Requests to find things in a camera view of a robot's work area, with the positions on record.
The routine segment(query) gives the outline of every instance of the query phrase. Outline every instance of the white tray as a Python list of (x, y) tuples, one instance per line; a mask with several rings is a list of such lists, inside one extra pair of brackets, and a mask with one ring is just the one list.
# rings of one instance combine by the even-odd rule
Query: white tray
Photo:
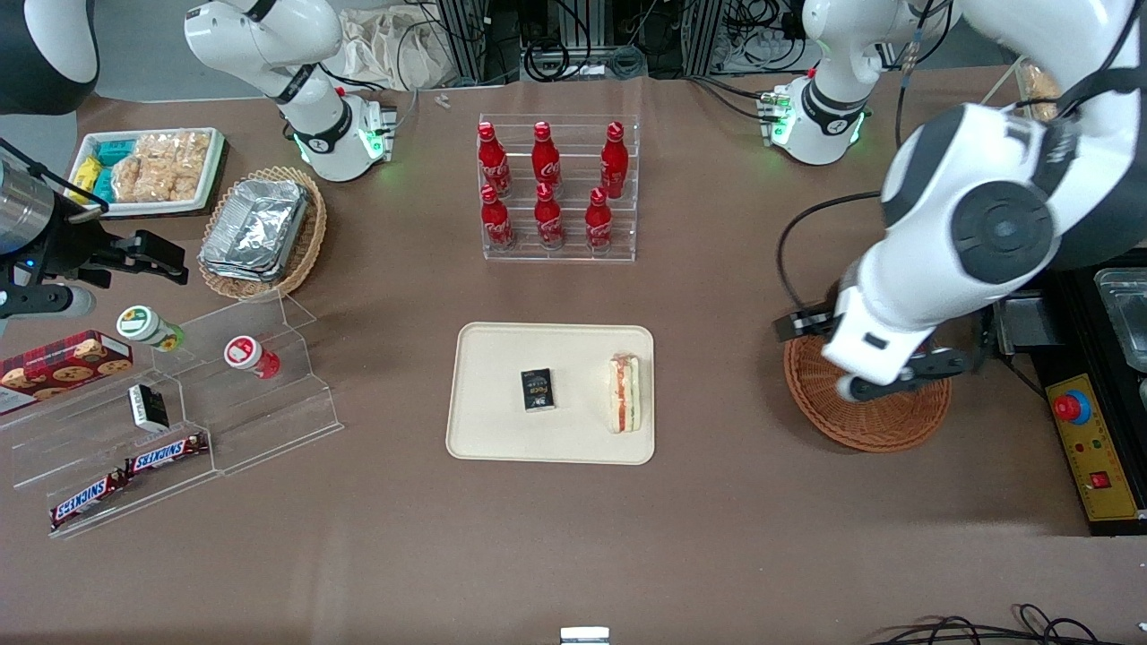
[[(612, 434), (609, 359), (641, 362), (641, 423)], [(554, 410), (525, 412), (521, 373), (548, 367)], [(653, 335), (645, 327), (470, 322), (458, 334), (446, 450), (459, 459), (639, 466), (654, 452)]]
[(84, 140), (80, 141), (79, 151), (76, 154), (76, 158), (72, 161), (71, 172), (68, 173), (68, 180), (72, 184), (76, 182), (76, 173), (79, 171), (79, 164), (86, 160), (89, 155), (95, 154), (95, 147), (104, 141), (123, 141), (125, 139), (139, 139), (143, 134), (174, 134), (182, 130), (190, 132), (202, 132), (204, 134), (211, 135), (211, 143), (208, 145), (208, 156), (203, 161), (203, 172), (200, 173), (200, 185), (195, 189), (194, 200), (180, 200), (178, 202), (131, 202), (131, 203), (114, 203), (108, 208), (108, 212), (103, 216), (104, 219), (114, 219), (117, 217), (159, 217), (164, 215), (171, 215), (175, 212), (186, 212), (189, 210), (200, 210), (208, 203), (208, 197), (211, 194), (211, 187), (214, 185), (216, 172), (219, 171), (219, 158), (223, 155), (224, 135), (221, 132), (214, 127), (177, 127), (171, 130), (124, 130), (120, 132), (94, 132), (92, 134), (84, 135)]

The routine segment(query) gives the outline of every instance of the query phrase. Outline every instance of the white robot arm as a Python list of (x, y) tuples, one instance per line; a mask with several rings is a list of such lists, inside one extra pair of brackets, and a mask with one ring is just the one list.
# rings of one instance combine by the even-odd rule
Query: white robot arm
[(957, 0), (807, 0), (802, 22), (822, 56), (814, 76), (778, 85), (768, 96), (775, 107), (766, 116), (777, 119), (768, 141), (807, 164), (841, 158), (884, 71), (876, 44), (939, 36), (945, 25), (959, 20)]
[[(1093, 264), (1145, 238), (1142, 6), (963, 0), (974, 26), (1087, 102), (1047, 124), (965, 104), (905, 142), (881, 193), (887, 235), (842, 279), (824, 349), (852, 375), (842, 396), (871, 398), (915, 379), (913, 356), (937, 325), (1004, 297), (1053, 259)], [(1089, 46), (1064, 52), (1072, 39)]]
[(323, 179), (349, 181), (382, 158), (379, 103), (341, 96), (319, 64), (342, 45), (338, 15), (325, 0), (208, 2), (187, 13), (184, 36), (203, 64), (279, 104)]

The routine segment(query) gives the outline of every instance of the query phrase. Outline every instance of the cookie box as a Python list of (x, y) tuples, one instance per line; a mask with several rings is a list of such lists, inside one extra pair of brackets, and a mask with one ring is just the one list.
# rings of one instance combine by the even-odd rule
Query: cookie box
[(132, 368), (132, 350), (94, 329), (3, 362), (0, 415)]

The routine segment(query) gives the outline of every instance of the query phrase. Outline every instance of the brown tabletop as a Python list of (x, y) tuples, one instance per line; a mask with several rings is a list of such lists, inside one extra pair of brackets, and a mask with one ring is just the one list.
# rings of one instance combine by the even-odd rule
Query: brown tabletop
[[(978, 100), (1002, 69), (920, 71), (906, 131)], [(767, 87), (777, 79), (742, 81)], [(863, 643), (962, 614), (1013, 627), (1030, 601), (1134, 638), (1147, 542), (1084, 537), (1047, 405), (1002, 367), (954, 381), (923, 446), (871, 456), (819, 435), (788, 395), (772, 265), (799, 209), (880, 186), (898, 78), (846, 157), (799, 165), (684, 81), (518, 83), (428, 93), (393, 163), (320, 182), (322, 256), (296, 293), (343, 432), (70, 541), (45, 498), (0, 487), (0, 634), (36, 643)], [(1014, 98), (1001, 92), (998, 100)], [(392, 99), (399, 109), (405, 98)], [(738, 101), (748, 107), (748, 101)], [(487, 264), (479, 112), (640, 112), (641, 235), (630, 266)], [(203, 126), (232, 143), (224, 185), (302, 166), (267, 100), (93, 100), (81, 132)], [(117, 223), (184, 243), (203, 218)], [(812, 298), (882, 234), (874, 203), (818, 213), (790, 247)], [(224, 304), (116, 275), (84, 320), (15, 322), (11, 355), (138, 301), (172, 320)], [(657, 351), (657, 452), (640, 467), (461, 461), (444, 445), (458, 331), (474, 320), (643, 325)]]

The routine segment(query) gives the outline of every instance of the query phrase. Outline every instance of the yellow control panel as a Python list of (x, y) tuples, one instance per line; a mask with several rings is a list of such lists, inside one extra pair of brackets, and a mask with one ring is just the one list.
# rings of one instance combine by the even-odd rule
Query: yellow control panel
[(1139, 508), (1087, 374), (1055, 383), (1046, 393), (1087, 519), (1134, 520)]

